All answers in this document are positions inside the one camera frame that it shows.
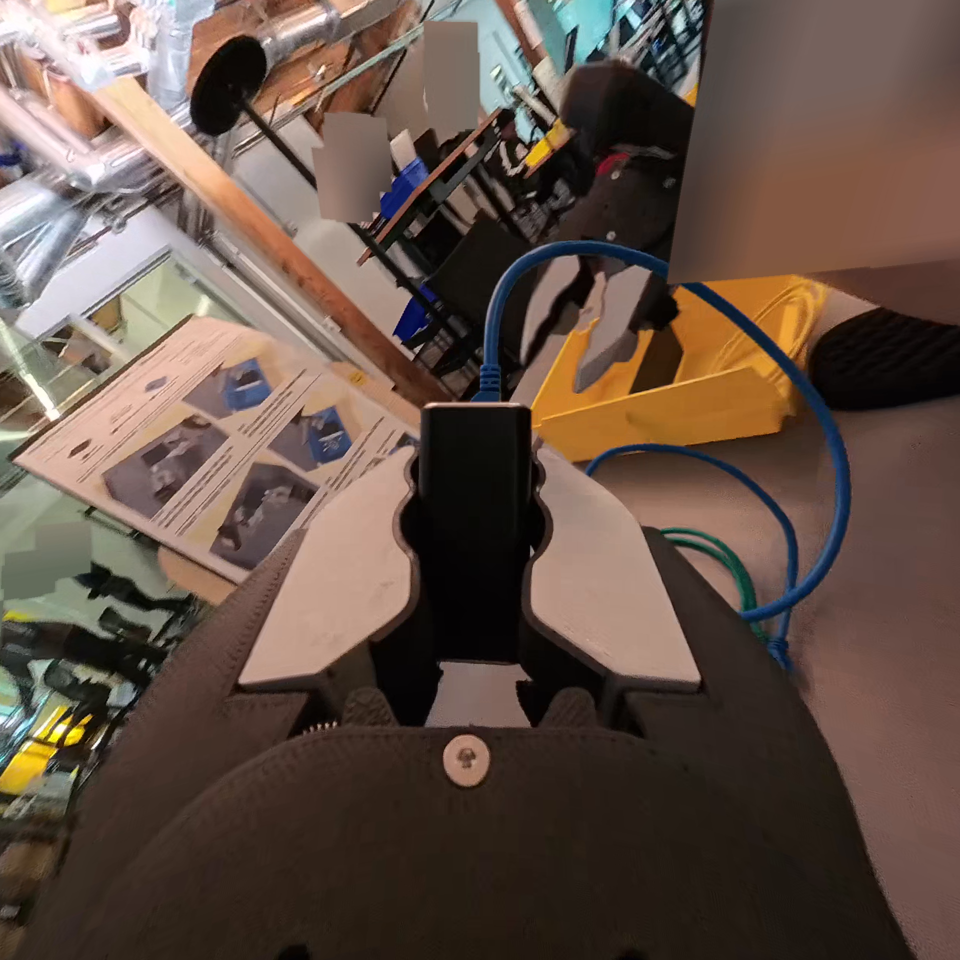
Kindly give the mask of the black textured pad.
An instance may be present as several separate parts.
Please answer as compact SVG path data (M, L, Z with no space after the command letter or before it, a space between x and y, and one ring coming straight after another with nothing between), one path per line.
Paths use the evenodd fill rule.
M824 333L810 350L807 375L835 411L953 398L959 394L959 327L874 308Z

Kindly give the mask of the black chair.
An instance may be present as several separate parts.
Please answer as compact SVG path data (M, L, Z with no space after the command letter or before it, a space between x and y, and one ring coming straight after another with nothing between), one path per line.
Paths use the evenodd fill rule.
M465 327L458 342L441 354L434 374L443 378L483 358L484 334L491 298L501 277L533 246L502 223L474 222L450 256L429 278L428 289L448 313ZM511 288L499 327L499 363L505 374L520 367L522 331L535 278L525 274Z

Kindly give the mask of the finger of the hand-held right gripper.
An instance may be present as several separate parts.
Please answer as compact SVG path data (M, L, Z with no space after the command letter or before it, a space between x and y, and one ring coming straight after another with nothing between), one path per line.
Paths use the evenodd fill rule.
M629 361L636 352L638 332L630 324L652 278L650 270L639 266L596 274L594 289L582 310L591 325L586 330L587 346L574 374L576 394L592 388L612 366Z
M556 258L537 269L520 342L520 361L532 362L566 312L583 306L583 263Z

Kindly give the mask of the black ethernet port adapter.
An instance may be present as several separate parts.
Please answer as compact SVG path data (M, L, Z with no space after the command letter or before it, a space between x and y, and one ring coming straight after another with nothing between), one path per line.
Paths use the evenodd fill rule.
M518 660L532 480L527 407L470 402L422 410L417 552L442 660Z

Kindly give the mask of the printed instruction sheet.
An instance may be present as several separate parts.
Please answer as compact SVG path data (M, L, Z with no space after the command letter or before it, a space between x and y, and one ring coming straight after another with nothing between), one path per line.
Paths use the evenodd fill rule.
M355 479L415 445L419 421L357 368L194 316L11 461L238 585Z

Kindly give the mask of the blue storage bin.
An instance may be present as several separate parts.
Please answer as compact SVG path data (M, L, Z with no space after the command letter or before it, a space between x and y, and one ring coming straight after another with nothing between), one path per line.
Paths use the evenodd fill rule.
M426 299L420 301L411 296L392 330L392 336L410 352L415 352L430 339L430 331L439 320L437 312L426 309L425 303Z
M384 220L396 216L421 184L430 177L430 170L422 158L416 156L391 181L390 189L379 199L379 213Z

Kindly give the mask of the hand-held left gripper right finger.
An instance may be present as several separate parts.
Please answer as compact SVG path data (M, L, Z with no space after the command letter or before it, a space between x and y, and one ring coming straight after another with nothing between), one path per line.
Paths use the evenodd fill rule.
M534 452L544 541L526 588L534 628L602 692L695 692L701 673L641 524L550 446Z

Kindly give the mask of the wooden beam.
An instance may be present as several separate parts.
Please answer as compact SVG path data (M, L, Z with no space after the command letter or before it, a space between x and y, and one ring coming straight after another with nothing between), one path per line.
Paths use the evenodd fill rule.
M404 399L419 407L449 400L442 384L378 329L135 78L116 79L93 91L92 97L116 126L192 192L233 235L243 239L336 323L345 339L390 378Z

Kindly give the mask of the yellow plastic bin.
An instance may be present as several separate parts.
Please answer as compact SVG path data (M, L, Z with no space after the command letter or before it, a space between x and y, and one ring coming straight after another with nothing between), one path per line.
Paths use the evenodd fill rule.
M535 432L567 460L631 444L691 447L774 434L796 414L798 391L750 337L690 291L674 297L678 316L665 330L637 332L630 360L576 393L591 325L582 308L532 402Z

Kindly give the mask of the silver metal duct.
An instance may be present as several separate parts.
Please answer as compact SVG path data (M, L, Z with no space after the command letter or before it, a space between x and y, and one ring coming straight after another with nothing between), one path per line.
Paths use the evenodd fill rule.
M266 21L255 33L268 71L298 52L331 45L374 26L401 5L400 1L316 1L280 18Z

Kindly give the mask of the wooden-top metal table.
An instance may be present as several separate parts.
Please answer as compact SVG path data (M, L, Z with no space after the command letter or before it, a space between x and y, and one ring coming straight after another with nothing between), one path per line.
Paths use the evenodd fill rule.
M414 220L421 216L432 215L449 200L457 188L469 179L475 181L475 186L492 208L499 222L511 234L520 240L525 240L525 235L513 213L494 190L484 166L488 154L493 152L498 144L500 122L504 113L505 108L502 107L487 116L486 120L464 138L434 171L428 173L421 182L415 184L406 193L400 193L402 201L388 201L387 212L380 216L383 223L379 224L373 232L377 244L384 249L393 246L402 238Z

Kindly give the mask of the brown cardboard board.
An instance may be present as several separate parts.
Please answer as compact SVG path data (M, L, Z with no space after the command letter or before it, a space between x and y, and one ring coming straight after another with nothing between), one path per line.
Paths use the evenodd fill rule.
M166 546L158 547L157 559L161 570L176 588L209 606L222 605L235 590L233 582Z

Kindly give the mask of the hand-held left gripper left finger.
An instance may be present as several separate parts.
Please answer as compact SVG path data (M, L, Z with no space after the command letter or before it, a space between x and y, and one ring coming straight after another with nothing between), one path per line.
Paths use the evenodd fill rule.
M414 563L399 517L411 498L415 447L401 447L311 521L242 668L242 690L294 690L331 681L367 644L413 610Z

